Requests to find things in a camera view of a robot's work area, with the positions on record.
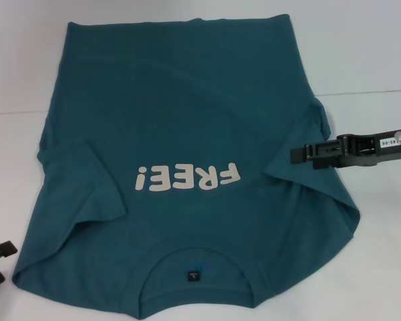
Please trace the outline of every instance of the clamp label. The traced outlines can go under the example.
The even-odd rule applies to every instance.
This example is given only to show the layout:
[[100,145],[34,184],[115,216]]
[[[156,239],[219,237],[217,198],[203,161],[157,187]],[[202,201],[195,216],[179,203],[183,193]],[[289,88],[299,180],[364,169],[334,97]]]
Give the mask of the clamp label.
[[394,147],[394,146],[400,146],[400,145],[401,145],[401,142],[398,142],[394,137],[385,138],[385,139],[380,140],[381,148]]

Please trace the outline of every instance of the t-shirt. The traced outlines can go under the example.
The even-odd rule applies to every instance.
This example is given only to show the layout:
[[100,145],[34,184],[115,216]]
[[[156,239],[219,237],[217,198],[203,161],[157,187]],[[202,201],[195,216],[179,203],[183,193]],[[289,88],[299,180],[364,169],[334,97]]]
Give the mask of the t-shirt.
[[254,308],[353,236],[335,170],[290,162],[329,134],[288,15],[69,23],[13,282],[139,319]]

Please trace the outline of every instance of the tag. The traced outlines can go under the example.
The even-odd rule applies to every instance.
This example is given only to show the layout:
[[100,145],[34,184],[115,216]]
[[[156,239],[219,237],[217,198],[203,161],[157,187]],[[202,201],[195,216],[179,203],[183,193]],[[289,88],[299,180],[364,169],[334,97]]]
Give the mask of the tag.
[[189,271],[187,273],[187,281],[197,282],[201,280],[201,273],[199,271]]
[[394,137],[385,138],[380,140],[380,147],[393,147],[393,146],[400,146],[401,142],[398,142]]

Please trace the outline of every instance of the white background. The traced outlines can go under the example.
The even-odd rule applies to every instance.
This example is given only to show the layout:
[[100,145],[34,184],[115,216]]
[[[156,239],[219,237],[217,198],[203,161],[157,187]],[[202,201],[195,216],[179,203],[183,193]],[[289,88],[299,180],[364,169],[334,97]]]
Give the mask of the white background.
[[[0,0],[0,242],[21,248],[43,173],[35,159],[66,24],[289,13],[336,134],[401,128],[401,0]],[[149,320],[401,321],[401,160],[339,171],[362,212],[354,239],[311,277],[252,309],[193,304]],[[10,278],[17,256],[0,259]],[[0,285],[0,321],[118,321]]]

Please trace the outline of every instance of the teal t-shirt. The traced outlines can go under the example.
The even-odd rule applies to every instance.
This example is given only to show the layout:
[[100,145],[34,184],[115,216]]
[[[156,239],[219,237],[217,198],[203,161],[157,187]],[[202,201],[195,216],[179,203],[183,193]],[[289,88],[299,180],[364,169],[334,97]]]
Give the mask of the teal t-shirt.
[[13,281],[139,319],[254,308],[356,229],[336,172],[289,160],[328,136],[288,15],[69,23]]

